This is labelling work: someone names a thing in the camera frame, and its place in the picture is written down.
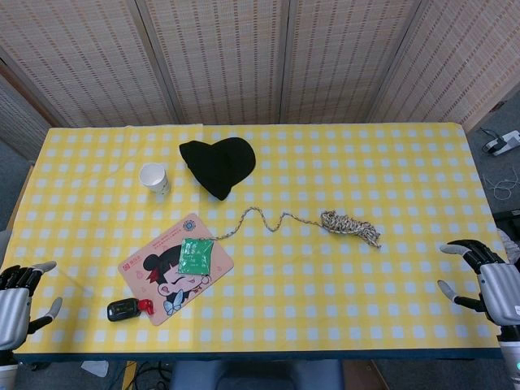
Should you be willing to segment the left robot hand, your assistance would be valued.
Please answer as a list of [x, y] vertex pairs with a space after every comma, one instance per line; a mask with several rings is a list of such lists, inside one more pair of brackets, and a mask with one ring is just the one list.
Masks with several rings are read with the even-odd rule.
[[1, 350], [18, 349], [28, 335], [52, 323], [58, 316], [63, 299], [57, 297], [40, 318], [31, 319], [33, 294], [41, 277], [56, 267], [44, 262], [29, 267], [15, 265], [1, 273]]

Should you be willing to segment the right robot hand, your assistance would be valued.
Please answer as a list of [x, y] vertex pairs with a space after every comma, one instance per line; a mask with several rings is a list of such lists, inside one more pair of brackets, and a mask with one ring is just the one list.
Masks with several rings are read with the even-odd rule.
[[477, 299], [457, 294], [438, 280], [441, 292], [453, 303], [483, 312], [499, 327], [519, 324], [519, 270], [478, 240], [453, 240], [440, 246], [444, 254], [461, 256], [474, 271], [480, 288]]

